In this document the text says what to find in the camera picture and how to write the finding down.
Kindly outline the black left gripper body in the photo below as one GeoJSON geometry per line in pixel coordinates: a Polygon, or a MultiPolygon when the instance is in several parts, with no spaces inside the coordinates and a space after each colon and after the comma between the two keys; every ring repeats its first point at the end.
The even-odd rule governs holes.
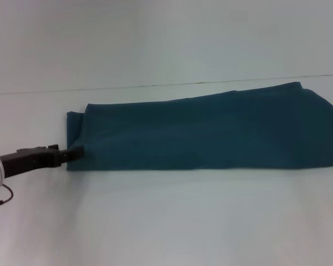
{"type": "Polygon", "coordinates": [[[59,162],[59,146],[34,147],[19,149],[8,155],[0,156],[5,177],[16,176],[40,168],[55,168],[59,162]]]}

